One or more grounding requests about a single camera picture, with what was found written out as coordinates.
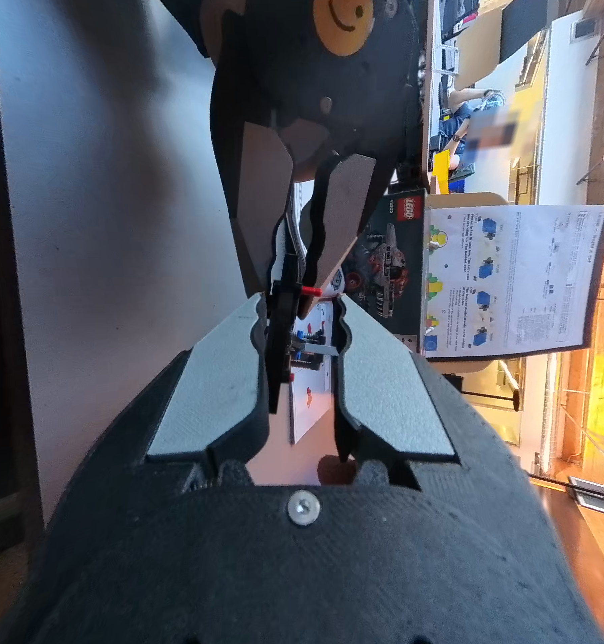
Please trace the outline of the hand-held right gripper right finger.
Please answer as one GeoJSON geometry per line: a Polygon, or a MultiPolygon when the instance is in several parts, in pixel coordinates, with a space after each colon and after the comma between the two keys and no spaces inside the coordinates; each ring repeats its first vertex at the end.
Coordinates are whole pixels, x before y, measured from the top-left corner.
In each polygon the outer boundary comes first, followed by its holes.
{"type": "Polygon", "coordinates": [[[418,356],[347,296],[335,302],[335,442],[342,461],[453,463],[418,356]]]}

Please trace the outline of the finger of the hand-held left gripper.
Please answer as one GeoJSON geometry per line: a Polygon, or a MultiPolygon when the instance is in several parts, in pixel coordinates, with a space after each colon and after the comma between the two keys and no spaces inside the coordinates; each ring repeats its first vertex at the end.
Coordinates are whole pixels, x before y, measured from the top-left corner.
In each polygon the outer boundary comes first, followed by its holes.
{"type": "Polygon", "coordinates": [[[275,130],[245,123],[237,204],[230,218],[247,296],[268,292],[277,226],[288,205],[293,160],[275,130]]]}
{"type": "Polygon", "coordinates": [[[311,241],[300,307],[313,307],[330,285],[359,234],[376,160],[352,154],[331,155],[315,175],[310,203],[311,241]]]}

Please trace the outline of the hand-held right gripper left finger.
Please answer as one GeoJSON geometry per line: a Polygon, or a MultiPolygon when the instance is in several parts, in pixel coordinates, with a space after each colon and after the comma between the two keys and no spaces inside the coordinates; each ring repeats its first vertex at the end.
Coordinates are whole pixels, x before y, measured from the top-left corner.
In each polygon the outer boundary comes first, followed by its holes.
{"type": "Polygon", "coordinates": [[[252,296],[190,351],[147,451],[153,462],[249,463],[269,434],[266,297],[252,296]]]}

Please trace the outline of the black lego model assembly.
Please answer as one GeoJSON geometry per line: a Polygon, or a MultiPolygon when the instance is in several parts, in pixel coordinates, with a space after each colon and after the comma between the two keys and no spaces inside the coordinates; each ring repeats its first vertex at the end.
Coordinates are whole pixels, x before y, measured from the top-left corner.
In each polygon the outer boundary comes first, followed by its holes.
{"type": "Polygon", "coordinates": [[[277,413],[281,385],[292,382],[294,366],[318,370],[323,358],[338,357],[338,350],[328,344],[325,336],[317,332],[299,337],[294,330],[299,305],[304,300],[321,300],[322,294],[322,289],[304,286],[298,280],[298,255],[286,253],[281,278],[273,282],[267,297],[265,368],[270,414],[277,413]]]}

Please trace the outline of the dark lego set box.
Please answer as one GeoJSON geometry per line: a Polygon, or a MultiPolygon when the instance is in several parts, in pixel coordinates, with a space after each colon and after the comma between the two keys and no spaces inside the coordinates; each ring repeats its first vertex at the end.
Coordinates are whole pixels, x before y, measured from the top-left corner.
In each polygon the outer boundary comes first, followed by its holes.
{"type": "Polygon", "coordinates": [[[426,196],[383,196],[340,266],[344,294],[416,352],[425,330],[426,196]]]}

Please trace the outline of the open instruction booklet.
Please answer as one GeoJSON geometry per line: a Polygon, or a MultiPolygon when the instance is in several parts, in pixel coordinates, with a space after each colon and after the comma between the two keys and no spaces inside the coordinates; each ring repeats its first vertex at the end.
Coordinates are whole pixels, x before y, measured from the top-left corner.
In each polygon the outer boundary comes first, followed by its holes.
{"type": "MultiPolygon", "coordinates": [[[[284,257],[297,253],[304,258],[311,240],[310,201],[314,190],[312,180],[295,183],[291,194],[290,212],[295,216],[300,232],[300,243],[295,245],[281,221],[275,235],[275,262],[271,269],[274,282],[281,278],[284,257]]],[[[323,297],[315,303],[306,318],[295,320],[293,338],[301,344],[322,344],[329,347],[333,329],[333,299],[344,290],[341,269],[331,278],[323,297]]],[[[332,357],[306,351],[291,354],[291,381],[289,383],[289,408],[291,442],[297,444],[312,426],[330,409],[333,401],[331,379],[332,357]]]]}

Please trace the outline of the yellow plastic bin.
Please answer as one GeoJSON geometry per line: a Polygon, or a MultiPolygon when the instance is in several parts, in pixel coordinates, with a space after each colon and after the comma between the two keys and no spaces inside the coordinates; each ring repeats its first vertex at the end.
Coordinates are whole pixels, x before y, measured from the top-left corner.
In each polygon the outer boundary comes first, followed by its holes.
{"type": "Polygon", "coordinates": [[[433,170],[429,178],[429,191],[432,195],[449,194],[449,178],[459,165],[460,157],[451,155],[449,149],[438,152],[433,157],[433,170]]]}

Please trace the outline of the cardboard box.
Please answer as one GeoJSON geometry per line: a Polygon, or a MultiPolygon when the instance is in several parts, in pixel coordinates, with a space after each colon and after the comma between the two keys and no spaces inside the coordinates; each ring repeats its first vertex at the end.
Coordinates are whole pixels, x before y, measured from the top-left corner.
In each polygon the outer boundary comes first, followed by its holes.
{"type": "Polygon", "coordinates": [[[457,39],[455,90],[490,75],[549,24],[548,1],[511,1],[479,15],[457,39]]]}

